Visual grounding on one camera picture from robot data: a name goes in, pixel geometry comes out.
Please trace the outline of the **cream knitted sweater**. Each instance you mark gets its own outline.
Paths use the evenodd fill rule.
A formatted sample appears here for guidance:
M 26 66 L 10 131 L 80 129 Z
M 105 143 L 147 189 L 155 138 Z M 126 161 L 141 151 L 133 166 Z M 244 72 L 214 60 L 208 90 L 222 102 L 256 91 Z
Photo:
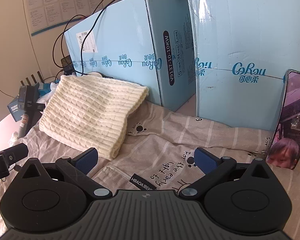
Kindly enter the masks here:
M 127 81 L 85 76 L 61 77 L 39 120 L 40 131 L 79 151 L 91 147 L 113 160 L 125 139 L 128 117 L 149 89 Z

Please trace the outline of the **blue small product box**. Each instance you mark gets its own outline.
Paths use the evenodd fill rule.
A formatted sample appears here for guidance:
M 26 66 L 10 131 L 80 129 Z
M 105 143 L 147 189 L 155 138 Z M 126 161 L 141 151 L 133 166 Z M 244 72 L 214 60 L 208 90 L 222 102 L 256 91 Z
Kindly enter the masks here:
M 8 105 L 8 110 L 10 111 L 10 114 L 12 115 L 15 122 L 18 122 L 22 119 L 22 116 L 25 112 L 25 103 L 19 102 L 19 96 L 16 96 Z

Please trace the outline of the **black smartphone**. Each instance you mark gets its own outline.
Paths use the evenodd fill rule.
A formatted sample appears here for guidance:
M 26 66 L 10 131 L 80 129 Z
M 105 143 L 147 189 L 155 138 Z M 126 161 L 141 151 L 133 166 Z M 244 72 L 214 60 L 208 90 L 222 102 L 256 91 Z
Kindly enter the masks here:
M 289 69 L 277 126 L 266 162 L 293 170 L 300 159 L 300 71 Z

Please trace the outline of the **black power adapter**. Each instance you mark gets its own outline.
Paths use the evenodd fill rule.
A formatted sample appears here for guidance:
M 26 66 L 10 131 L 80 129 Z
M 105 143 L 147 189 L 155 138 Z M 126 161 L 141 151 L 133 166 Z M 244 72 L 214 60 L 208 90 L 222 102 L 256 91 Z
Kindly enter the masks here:
M 71 57 L 69 55 L 61 59 L 61 64 L 62 64 L 64 75 L 68 76 L 75 73 L 75 69 Z

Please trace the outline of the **large light blue carton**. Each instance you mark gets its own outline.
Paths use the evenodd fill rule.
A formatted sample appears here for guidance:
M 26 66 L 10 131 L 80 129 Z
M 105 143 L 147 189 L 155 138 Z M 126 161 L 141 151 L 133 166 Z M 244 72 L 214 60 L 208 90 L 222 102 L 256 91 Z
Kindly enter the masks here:
M 300 71 L 300 0 L 188 0 L 196 112 L 272 131 L 287 70 Z

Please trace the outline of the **small light blue carton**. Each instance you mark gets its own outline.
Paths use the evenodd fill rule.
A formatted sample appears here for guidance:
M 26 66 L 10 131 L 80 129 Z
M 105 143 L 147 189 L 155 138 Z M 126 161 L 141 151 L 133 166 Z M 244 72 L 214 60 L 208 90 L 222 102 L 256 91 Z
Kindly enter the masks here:
M 196 92 L 187 0 L 121 0 L 65 33 L 74 69 L 146 86 L 172 111 Z

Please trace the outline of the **wall information poster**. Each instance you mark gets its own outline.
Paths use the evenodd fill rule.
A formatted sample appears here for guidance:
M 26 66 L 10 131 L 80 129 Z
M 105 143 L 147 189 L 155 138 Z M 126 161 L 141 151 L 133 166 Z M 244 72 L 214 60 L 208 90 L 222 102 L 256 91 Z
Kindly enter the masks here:
M 101 0 L 23 0 L 31 36 L 89 16 L 101 8 Z

